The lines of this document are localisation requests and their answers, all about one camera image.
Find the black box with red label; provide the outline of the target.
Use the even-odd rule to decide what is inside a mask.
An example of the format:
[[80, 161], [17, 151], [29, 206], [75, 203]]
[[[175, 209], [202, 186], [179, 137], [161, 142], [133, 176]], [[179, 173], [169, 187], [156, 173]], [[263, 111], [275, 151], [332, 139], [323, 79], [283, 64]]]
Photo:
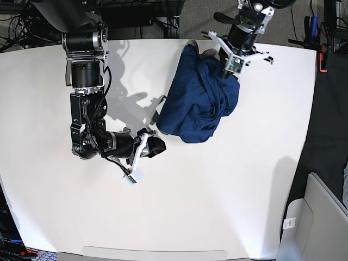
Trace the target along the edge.
[[1, 188], [1, 260], [25, 260], [23, 244], [11, 240], [21, 240], [21, 237]]

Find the blue long-sleeve T-shirt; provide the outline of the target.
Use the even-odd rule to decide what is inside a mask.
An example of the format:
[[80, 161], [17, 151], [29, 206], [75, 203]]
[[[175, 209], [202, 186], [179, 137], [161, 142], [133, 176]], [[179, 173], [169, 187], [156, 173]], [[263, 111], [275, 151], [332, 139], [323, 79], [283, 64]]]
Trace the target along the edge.
[[221, 118], [236, 108], [239, 90], [237, 77], [223, 77], [220, 61], [200, 54], [197, 42], [190, 40], [182, 50], [157, 128], [189, 144], [205, 142]]

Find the red and black clamp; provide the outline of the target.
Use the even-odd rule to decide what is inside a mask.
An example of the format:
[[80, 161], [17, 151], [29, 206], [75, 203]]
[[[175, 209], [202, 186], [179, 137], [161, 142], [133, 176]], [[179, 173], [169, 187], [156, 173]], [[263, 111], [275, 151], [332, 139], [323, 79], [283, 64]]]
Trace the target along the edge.
[[327, 72], [328, 44], [322, 44], [319, 51], [319, 71]]

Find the blue handled tool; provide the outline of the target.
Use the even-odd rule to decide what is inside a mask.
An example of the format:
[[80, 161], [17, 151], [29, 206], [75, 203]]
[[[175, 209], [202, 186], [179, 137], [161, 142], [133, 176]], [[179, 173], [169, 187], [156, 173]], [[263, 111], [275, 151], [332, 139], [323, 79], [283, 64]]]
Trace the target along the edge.
[[315, 41], [318, 32], [318, 18], [312, 16], [310, 19], [310, 39], [312, 42]]

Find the grey tray at table edge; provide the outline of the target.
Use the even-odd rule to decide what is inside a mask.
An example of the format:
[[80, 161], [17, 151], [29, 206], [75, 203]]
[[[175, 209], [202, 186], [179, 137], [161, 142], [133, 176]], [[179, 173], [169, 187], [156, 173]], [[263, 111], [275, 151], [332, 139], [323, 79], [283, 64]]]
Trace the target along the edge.
[[228, 260], [227, 252], [214, 251], [143, 251], [116, 248], [84, 246], [81, 254], [60, 252], [58, 260], [141, 260], [141, 261], [175, 261], [175, 260]]

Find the grey plastic bin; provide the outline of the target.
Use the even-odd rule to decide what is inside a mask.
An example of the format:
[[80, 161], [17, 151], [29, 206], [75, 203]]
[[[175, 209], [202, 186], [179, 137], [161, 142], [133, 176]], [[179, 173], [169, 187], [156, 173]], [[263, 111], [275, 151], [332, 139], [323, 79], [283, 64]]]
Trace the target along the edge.
[[315, 173], [288, 205], [277, 260], [347, 260], [347, 209]]

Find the black cloth side table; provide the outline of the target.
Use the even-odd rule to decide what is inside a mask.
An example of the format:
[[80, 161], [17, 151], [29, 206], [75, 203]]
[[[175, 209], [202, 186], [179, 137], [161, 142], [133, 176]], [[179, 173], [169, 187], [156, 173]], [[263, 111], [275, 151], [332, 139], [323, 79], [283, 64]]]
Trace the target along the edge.
[[288, 202], [303, 198], [310, 173], [317, 174], [347, 205], [347, 56], [329, 54], [327, 72], [316, 75], [306, 141]]

